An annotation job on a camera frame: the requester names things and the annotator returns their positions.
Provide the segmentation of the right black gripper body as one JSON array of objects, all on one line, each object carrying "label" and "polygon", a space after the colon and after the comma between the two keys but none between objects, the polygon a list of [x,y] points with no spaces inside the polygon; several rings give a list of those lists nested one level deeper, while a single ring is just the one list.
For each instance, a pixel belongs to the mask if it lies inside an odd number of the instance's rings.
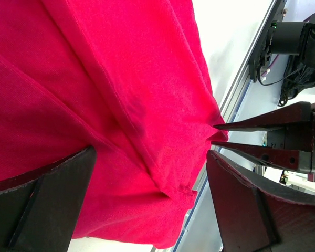
[{"label": "right black gripper body", "polygon": [[271,122],[277,123],[267,132],[267,146],[284,151],[297,151],[297,157],[285,153],[281,169],[315,174],[315,103],[297,102],[275,110]]}]

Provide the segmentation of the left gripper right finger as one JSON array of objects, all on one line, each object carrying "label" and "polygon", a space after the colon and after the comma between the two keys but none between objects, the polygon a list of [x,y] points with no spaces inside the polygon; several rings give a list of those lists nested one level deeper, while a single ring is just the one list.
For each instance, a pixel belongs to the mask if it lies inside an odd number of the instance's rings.
[{"label": "left gripper right finger", "polygon": [[315,196],[209,150],[209,187],[224,251],[315,251]]}]

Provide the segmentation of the red t shirt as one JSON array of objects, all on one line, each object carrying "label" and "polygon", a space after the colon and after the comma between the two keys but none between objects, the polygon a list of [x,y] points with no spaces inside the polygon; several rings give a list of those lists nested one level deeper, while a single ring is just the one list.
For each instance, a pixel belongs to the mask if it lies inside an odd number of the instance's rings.
[{"label": "red t shirt", "polygon": [[93,146],[74,238],[172,247],[222,122],[191,1],[0,1],[0,180]]}]

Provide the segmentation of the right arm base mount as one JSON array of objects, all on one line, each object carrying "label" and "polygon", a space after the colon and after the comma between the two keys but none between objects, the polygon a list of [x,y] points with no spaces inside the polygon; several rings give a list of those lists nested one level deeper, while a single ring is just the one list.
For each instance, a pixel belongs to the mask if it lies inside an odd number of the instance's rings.
[{"label": "right arm base mount", "polygon": [[248,61],[249,76],[253,82],[256,82],[263,70],[266,70],[269,66],[271,54],[269,52],[267,34],[272,25],[283,21],[286,2],[283,0],[272,1],[269,10],[265,14],[264,21],[260,27],[260,34]]}]

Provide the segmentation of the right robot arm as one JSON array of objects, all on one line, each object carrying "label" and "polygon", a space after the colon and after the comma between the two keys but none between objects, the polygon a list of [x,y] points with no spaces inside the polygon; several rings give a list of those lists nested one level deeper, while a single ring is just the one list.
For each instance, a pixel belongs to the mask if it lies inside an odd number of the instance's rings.
[{"label": "right robot arm", "polygon": [[[315,70],[315,14],[308,22],[278,22],[268,31],[269,51],[296,56],[300,67]],[[219,130],[265,131],[267,146],[217,142],[245,159],[285,171],[315,174],[315,103],[297,102],[244,121],[217,124]]]}]

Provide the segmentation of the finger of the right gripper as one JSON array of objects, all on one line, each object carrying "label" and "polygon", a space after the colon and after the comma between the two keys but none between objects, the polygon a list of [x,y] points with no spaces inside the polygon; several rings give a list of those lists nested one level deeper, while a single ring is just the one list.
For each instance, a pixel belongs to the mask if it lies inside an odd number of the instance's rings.
[{"label": "finger of the right gripper", "polygon": [[311,103],[297,102],[243,121],[217,124],[214,125],[214,128],[243,132],[271,131],[291,124],[309,122],[311,120],[311,112]]},{"label": "finger of the right gripper", "polygon": [[212,144],[244,157],[259,165],[273,168],[298,171],[299,154],[297,150],[274,149],[266,146],[212,141]]}]

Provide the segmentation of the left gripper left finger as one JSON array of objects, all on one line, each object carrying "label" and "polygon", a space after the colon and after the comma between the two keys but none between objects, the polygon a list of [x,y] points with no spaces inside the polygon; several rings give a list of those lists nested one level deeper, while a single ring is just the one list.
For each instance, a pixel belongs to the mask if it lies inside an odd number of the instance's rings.
[{"label": "left gripper left finger", "polygon": [[90,146],[0,181],[0,251],[67,251],[96,157]]}]

